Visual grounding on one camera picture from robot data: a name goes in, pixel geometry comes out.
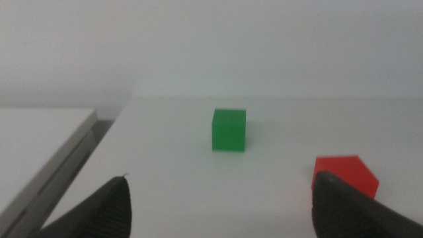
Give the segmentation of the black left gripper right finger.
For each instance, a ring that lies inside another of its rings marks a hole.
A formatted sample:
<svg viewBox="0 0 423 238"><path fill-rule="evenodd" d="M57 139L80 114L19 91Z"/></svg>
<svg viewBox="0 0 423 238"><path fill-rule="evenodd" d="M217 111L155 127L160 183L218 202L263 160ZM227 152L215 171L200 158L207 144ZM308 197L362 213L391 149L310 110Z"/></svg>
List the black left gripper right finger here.
<svg viewBox="0 0 423 238"><path fill-rule="evenodd" d="M422 237L422 225L384 206L329 171L316 174L312 191L317 237Z"/></svg>

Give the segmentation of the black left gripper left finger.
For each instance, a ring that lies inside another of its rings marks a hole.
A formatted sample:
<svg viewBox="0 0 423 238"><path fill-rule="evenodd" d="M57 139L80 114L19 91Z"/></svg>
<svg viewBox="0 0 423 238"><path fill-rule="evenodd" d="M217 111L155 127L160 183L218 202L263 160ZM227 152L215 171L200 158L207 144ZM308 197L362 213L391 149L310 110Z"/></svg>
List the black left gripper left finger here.
<svg viewBox="0 0 423 238"><path fill-rule="evenodd" d="M128 238L132 229L130 188L114 177L55 222L32 234L35 238Z"/></svg>

